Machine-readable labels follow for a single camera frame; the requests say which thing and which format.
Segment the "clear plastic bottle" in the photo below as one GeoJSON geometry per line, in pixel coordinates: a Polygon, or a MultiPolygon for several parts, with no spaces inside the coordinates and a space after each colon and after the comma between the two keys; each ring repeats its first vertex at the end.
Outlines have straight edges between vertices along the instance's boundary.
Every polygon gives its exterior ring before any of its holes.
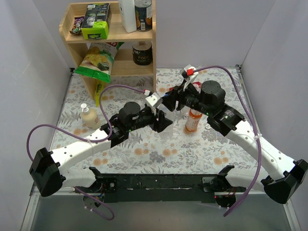
{"type": "MultiPolygon", "coordinates": [[[[200,82],[194,82],[193,86],[198,93],[201,92],[201,83],[200,82]]],[[[189,88],[187,88],[185,91],[187,92],[187,94],[189,93],[193,97],[196,96],[195,93],[193,93],[189,88]]],[[[184,108],[182,109],[182,115],[184,116],[184,118],[187,118],[189,116],[190,110],[191,110],[190,108],[188,108],[187,106],[184,106],[184,108]]],[[[194,116],[200,116],[201,115],[201,113],[196,111],[196,110],[192,110],[192,114],[194,116]]]]}

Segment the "orange juice bottle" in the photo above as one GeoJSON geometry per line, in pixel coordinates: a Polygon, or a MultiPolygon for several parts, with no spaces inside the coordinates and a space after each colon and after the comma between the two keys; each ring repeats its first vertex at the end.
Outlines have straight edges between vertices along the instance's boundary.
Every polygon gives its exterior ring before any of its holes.
{"type": "Polygon", "coordinates": [[[202,113],[196,110],[190,109],[188,113],[187,121],[185,123],[185,129],[188,132],[196,132],[202,115],[203,115],[202,113]]]}

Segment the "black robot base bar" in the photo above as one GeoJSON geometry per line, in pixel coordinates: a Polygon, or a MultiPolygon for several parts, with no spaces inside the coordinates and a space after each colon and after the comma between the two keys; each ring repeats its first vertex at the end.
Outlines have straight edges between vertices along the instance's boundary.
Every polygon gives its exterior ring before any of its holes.
{"type": "Polygon", "coordinates": [[[216,175],[201,174],[103,174],[90,167],[95,182],[77,186],[75,192],[91,193],[105,203],[196,201],[230,207],[236,188],[216,175]]]}

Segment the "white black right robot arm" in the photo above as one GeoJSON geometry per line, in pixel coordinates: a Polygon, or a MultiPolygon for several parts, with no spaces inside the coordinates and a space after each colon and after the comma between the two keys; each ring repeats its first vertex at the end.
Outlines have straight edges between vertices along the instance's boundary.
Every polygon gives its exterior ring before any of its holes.
{"type": "Polygon", "coordinates": [[[163,96],[163,105],[170,111],[184,106],[207,116],[207,123],[222,136],[242,147],[266,170],[265,175],[249,174],[224,167],[209,185],[218,191],[229,191],[233,187],[249,188],[265,192],[279,204],[286,204],[303,182],[308,164],[305,160],[286,156],[261,135],[254,134],[252,126],[236,109],[225,103],[225,90],[212,80],[205,81],[197,91],[192,84],[187,89],[175,86],[163,96]]]}

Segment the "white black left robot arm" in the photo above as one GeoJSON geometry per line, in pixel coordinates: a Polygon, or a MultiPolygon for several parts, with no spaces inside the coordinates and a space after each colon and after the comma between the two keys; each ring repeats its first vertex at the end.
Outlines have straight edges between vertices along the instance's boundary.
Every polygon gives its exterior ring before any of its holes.
{"type": "Polygon", "coordinates": [[[87,137],[78,137],[77,142],[51,151],[46,148],[38,150],[29,173],[43,197],[53,195],[61,188],[74,186],[98,192],[103,184],[97,169],[88,167],[74,171],[71,167],[95,153],[121,144],[132,131],[150,127],[159,133],[172,123],[166,113],[158,108],[141,108],[135,102],[128,102],[118,114],[87,137]]]}

